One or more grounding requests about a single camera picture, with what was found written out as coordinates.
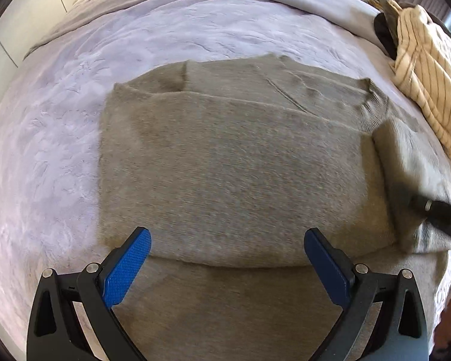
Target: white fleece blanket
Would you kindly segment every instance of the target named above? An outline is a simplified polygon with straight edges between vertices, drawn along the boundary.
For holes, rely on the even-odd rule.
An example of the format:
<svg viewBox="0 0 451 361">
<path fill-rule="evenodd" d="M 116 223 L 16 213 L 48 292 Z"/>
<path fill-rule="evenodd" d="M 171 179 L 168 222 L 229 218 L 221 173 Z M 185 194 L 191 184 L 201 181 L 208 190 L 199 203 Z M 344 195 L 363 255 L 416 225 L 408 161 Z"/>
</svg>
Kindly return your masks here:
<svg viewBox="0 0 451 361">
<path fill-rule="evenodd" d="M 100 1 L 114 10 L 108 0 Z M 0 104 L 0 321 L 22 350 L 42 270 L 78 271 L 108 253 L 96 236 L 98 121 L 114 83 L 170 62 L 272 52 L 346 76 L 370 77 L 428 127 L 392 83 L 388 59 L 377 45 L 292 4 L 144 0 L 73 25 L 79 19 L 73 15 L 93 12 L 95 2 L 81 3 L 80 11 L 67 16 L 72 27 L 25 60 Z M 339 24 L 363 28 L 376 42 L 373 8 L 357 0 L 322 0 L 318 9 L 321 5 L 333 5 L 335 15 L 345 18 Z M 321 9 L 327 16 L 330 9 Z M 451 254 L 447 270 L 434 299 L 437 310 L 451 281 Z M 438 273 L 443 276 L 444 268 Z"/>
</svg>

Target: silver screw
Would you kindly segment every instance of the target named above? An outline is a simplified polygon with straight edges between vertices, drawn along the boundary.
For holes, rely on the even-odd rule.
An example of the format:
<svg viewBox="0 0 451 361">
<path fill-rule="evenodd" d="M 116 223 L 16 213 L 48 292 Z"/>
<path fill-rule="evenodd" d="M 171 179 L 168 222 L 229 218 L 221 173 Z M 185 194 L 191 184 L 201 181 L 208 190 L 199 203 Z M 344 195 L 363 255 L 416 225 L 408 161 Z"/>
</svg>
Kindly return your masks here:
<svg viewBox="0 0 451 361">
<path fill-rule="evenodd" d="M 99 265 L 96 263 L 91 263 L 87 266 L 87 273 L 96 273 L 99 269 Z"/>
<path fill-rule="evenodd" d="M 404 269 L 403 270 L 403 277 L 407 278 L 407 279 L 411 279 L 413 277 L 413 272 L 408 270 L 408 269 Z"/>
<path fill-rule="evenodd" d="M 369 271 L 369 267 L 360 263 L 359 265 L 356 265 L 356 271 L 361 274 L 366 274 Z"/>
<path fill-rule="evenodd" d="M 42 277 L 44 278 L 48 278 L 53 274 L 53 270 L 52 269 L 45 269 L 42 273 Z"/>
</svg>

